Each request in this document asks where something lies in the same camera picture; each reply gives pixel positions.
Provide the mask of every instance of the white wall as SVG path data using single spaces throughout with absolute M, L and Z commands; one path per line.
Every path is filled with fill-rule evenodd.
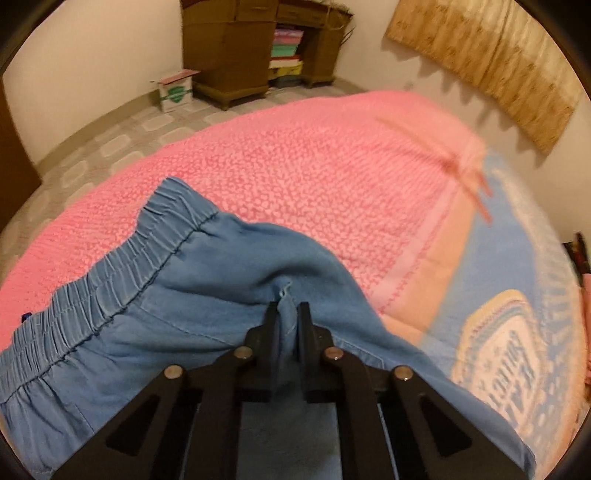
M 17 130 L 37 163 L 181 65 L 178 0 L 66 0 L 25 42 L 4 83 Z
M 585 97 L 544 158 L 489 98 L 414 51 L 384 38 L 397 0 L 346 0 L 356 30 L 337 75 L 365 89 L 407 89 L 434 100 L 478 132 L 521 173 L 563 239 L 591 238 L 591 102 Z

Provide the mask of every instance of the cardboard box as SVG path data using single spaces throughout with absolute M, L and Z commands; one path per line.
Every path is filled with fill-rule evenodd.
M 193 97 L 193 75 L 197 70 L 184 69 L 169 77 L 158 80 L 160 108 L 164 113 L 186 105 Z
M 302 61 L 299 61 L 298 65 L 294 67 L 280 67 L 277 69 L 269 69 L 269 80 L 275 80 L 276 78 L 285 76 L 301 75 L 303 66 L 304 63 Z

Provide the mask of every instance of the pink textured bedspread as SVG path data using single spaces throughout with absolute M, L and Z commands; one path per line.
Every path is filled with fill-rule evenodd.
M 450 239 L 445 233 L 469 226 L 473 206 L 453 211 L 466 201 L 463 183 L 476 185 L 484 152 L 456 118 L 405 92 L 309 99 L 210 127 L 113 176 L 43 231 L 0 290 L 0 350 L 23 313 L 45 308 L 57 287 L 132 233 L 138 211 L 167 176 L 247 221 L 318 240 L 390 330 L 416 343 L 432 315 L 423 321 L 414 312 L 418 323 L 409 326 L 401 298 L 412 296 L 421 268 L 428 275 L 427 253 L 437 254 L 437 242 Z M 450 174 L 449 158 L 468 180 Z M 437 307 L 437 293 L 431 307 L 424 303 Z

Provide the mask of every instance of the wooden dresser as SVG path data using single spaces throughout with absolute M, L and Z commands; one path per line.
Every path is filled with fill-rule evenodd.
M 182 0 L 184 66 L 196 91 L 228 108 L 264 96 L 277 24 L 304 31 L 298 48 L 309 86 L 332 82 L 352 14 L 312 0 Z

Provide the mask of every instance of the blue fabric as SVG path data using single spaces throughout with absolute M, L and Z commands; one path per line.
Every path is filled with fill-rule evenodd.
M 178 179 L 161 184 L 121 247 L 58 289 L 0 354 L 0 408 L 25 466 L 51 478 L 163 368 L 211 363 L 273 300 L 281 382 L 270 405 L 244 409 L 239 479 L 341 478 L 333 407 L 301 400 L 292 356 L 301 301 L 367 364 L 411 365 L 533 476 L 533 455 L 511 426 L 389 334 L 334 255 L 299 233 L 219 212 Z

